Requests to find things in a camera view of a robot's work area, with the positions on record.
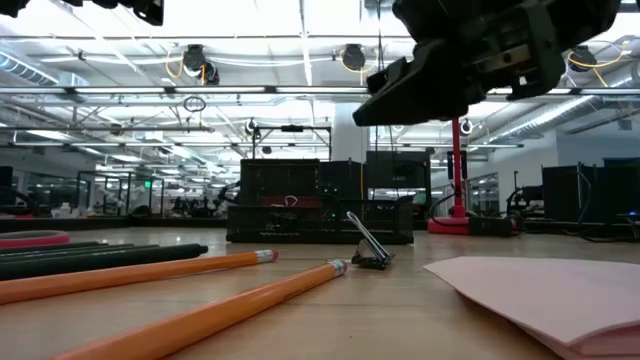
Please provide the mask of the black background gantry frame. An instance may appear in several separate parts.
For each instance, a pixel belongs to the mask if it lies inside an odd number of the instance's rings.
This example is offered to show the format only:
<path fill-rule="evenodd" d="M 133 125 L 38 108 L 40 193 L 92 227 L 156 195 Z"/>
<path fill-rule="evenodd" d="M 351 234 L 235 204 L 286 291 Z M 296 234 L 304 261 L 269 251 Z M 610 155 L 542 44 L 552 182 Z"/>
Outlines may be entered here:
<path fill-rule="evenodd" d="M 310 125 L 295 125 L 287 124 L 281 126 L 258 126 L 255 125 L 253 132 L 251 133 L 251 157 L 256 158 L 256 150 L 259 147 L 276 147 L 275 143 L 265 143 L 265 140 L 273 132 L 281 132 L 288 134 L 298 134 L 303 132 L 311 132 L 319 142 L 313 141 L 307 144 L 307 147 L 326 147 L 328 149 L 328 155 L 333 154 L 333 136 L 331 126 L 310 126 Z"/>

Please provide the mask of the black lamp power adapter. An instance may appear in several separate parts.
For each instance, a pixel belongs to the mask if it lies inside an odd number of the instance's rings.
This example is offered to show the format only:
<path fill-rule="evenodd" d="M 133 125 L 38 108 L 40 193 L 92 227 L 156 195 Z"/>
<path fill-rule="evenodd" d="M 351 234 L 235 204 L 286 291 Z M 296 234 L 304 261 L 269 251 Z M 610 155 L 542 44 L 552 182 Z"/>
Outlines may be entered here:
<path fill-rule="evenodd" d="M 473 236 L 511 237 L 516 233 L 514 222 L 510 218 L 480 215 L 468 218 L 468 230 Z"/>

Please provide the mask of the black mesh desk organizer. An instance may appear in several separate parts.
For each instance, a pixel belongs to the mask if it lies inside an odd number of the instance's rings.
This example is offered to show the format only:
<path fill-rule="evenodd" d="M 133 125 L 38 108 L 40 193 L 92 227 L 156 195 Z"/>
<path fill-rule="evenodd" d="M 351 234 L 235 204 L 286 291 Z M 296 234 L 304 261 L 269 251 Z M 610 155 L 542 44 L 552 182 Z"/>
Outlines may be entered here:
<path fill-rule="evenodd" d="M 343 200 L 320 193 L 318 159 L 245 159 L 237 204 L 228 209 L 231 243 L 356 244 L 362 238 L 346 216 L 353 212 L 383 245 L 414 242 L 412 204 Z M 298 198 L 286 207 L 287 195 Z"/>

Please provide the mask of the pink sticky note pad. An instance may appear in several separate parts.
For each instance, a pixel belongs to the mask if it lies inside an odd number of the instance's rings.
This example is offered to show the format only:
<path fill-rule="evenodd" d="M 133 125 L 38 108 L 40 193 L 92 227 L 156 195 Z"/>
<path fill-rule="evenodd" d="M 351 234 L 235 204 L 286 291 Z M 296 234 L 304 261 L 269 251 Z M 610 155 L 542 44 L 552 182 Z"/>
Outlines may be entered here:
<path fill-rule="evenodd" d="M 640 360 L 640 265 L 463 256 L 424 269 L 564 360 Z"/>

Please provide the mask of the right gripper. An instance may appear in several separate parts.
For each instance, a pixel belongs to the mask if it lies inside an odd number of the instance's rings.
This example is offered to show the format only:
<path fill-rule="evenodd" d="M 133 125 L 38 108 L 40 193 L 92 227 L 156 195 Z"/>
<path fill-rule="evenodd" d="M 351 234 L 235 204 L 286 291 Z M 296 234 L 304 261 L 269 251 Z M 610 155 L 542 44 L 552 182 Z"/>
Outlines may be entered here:
<path fill-rule="evenodd" d="M 395 0 L 415 40 L 367 78 L 358 126 L 415 125 L 465 115 L 493 88 L 542 95 L 565 71 L 563 54 L 608 30 L 620 0 Z"/>

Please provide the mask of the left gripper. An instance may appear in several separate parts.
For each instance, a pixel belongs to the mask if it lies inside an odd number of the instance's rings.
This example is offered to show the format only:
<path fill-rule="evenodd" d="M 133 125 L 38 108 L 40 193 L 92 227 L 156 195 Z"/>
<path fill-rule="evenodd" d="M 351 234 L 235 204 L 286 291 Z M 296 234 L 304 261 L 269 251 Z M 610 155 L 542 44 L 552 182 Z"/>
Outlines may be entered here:
<path fill-rule="evenodd" d="M 152 26 L 164 24 L 164 0 L 57 0 L 73 7 L 83 7 L 85 2 L 113 10 L 119 6 L 131 10 L 136 17 Z M 0 0 L 0 15 L 17 18 L 31 0 Z"/>

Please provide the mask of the orange pencil with eraser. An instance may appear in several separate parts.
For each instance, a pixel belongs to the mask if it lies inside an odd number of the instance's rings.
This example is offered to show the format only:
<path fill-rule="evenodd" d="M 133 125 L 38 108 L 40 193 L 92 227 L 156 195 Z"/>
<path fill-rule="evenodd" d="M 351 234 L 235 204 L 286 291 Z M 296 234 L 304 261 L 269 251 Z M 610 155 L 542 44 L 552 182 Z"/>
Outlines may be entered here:
<path fill-rule="evenodd" d="M 149 282 L 169 277 L 232 269 L 278 259 L 277 250 L 132 265 L 0 282 L 0 305 L 57 295 Z"/>
<path fill-rule="evenodd" d="M 158 360 L 343 275 L 342 260 L 208 303 L 128 333 L 55 355 L 51 360 Z"/>

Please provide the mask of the black pen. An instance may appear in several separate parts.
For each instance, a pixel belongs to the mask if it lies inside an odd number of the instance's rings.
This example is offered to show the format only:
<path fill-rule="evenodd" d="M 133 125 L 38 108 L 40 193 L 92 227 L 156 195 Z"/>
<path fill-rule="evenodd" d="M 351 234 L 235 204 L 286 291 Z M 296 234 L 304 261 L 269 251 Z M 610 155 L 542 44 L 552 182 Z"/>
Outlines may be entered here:
<path fill-rule="evenodd" d="M 127 251 L 134 250 L 147 250 L 147 249 L 155 249 L 159 248 L 159 245 L 144 245 L 144 246 L 136 246 L 127 247 L 127 248 L 119 248 L 119 249 L 105 249 L 105 250 L 88 250 L 88 251 L 77 251 L 77 252 L 56 252 L 50 254 L 40 254 L 40 255 L 30 255 L 30 256 L 17 256 L 17 257 L 4 257 L 0 258 L 0 263 L 13 263 L 13 262 L 21 262 L 21 261 L 32 261 L 32 260 L 44 260 L 51 258 L 61 258 L 61 257 L 69 257 L 69 256 L 79 256 L 79 255 L 90 255 L 90 254 L 107 254 L 107 253 L 121 253 Z"/>
<path fill-rule="evenodd" d="M 0 248 L 0 254 L 19 253 L 19 252 L 32 252 L 32 251 L 50 251 L 59 249 L 71 249 L 71 248 L 83 248 L 93 246 L 106 246 L 106 243 L 99 243 L 96 241 L 90 242 L 77 242 L 77 243 L 65 243 L 65 244 L 48 244 L 48 245 L 34 245 L 23 247 L 8 247 Z"/>
<path fill-rule="evenodd" d="M 0 263 L 0 281 L 192 259 L 207 252 L 205 245 L 185 244 L 121 253 Z"/>
<path fill-rule="evenodd" d="M 14 253 L 0 253 L 0 258 L 4 257 L 17 257 L 17 256 L 30 256 L 30 255 L 40 255 L 40 254 L 50 254 L 56 252 L 77 252 L 77 251 L 88 251 L 88 250 L 109 250 L 109 249 L 119 249 L 119 248 L 127 248 L 133 247 L 132 244 L 123 244 L 123 245 L 107 245 L 107 244 L 99 244 L 95 246 L 82 246 L 82 247 L 62 247 L 62 248 L 50 248 L 50 249 L 39 249 L 33 251 L 23 251 L 23 252 L 14 252 Z"/>

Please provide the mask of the black vented computer box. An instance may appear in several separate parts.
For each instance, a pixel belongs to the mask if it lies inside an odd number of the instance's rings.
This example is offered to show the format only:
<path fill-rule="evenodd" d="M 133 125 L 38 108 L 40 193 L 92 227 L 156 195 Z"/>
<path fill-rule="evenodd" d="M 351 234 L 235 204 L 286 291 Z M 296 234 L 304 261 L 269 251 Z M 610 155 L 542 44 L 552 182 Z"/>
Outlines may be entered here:
<path fill-rule="evenodd" d="M 320 193 L 343 200 L 430 197 L 431 161 L 426 152 L 368 151 L 355 160 L 321 162 Z"/>

